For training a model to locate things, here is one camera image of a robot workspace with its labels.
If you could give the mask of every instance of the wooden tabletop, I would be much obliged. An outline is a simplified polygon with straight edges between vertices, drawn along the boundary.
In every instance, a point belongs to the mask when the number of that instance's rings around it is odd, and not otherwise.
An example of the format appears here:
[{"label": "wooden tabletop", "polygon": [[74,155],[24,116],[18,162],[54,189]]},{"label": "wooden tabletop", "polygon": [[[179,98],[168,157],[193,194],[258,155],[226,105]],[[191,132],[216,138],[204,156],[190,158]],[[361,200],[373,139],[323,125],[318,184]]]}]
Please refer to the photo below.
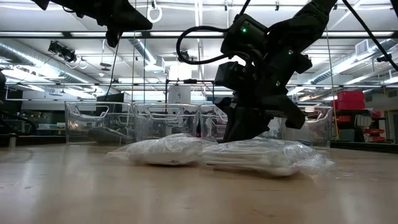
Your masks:
[{"label": "wooden tabletop", "polygon": [[117,147],[0,152],[0,223],[397,223],[398,156],[341,149],[327,175],[132,166]]}]

